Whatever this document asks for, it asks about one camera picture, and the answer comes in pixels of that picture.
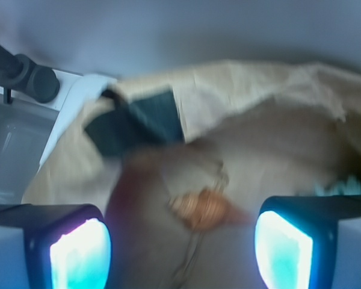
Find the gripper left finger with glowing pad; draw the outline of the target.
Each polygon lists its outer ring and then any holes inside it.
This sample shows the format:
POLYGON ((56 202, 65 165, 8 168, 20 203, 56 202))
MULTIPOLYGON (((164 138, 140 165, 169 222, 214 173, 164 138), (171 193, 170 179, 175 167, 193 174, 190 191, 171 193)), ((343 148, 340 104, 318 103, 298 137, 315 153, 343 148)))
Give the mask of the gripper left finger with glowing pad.
POLYGON ((0 288, 105 288, 111 255, 95 205, 0 205, 0 288))

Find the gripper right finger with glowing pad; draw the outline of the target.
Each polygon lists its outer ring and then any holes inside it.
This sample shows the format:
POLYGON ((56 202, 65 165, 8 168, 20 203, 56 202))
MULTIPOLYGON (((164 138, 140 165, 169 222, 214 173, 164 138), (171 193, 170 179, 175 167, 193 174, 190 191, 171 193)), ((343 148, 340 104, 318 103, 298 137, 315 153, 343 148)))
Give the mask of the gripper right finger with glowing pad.
POLYGON ((361 288, 361 195, 269 197, 255 254, 267 288, 361 288))

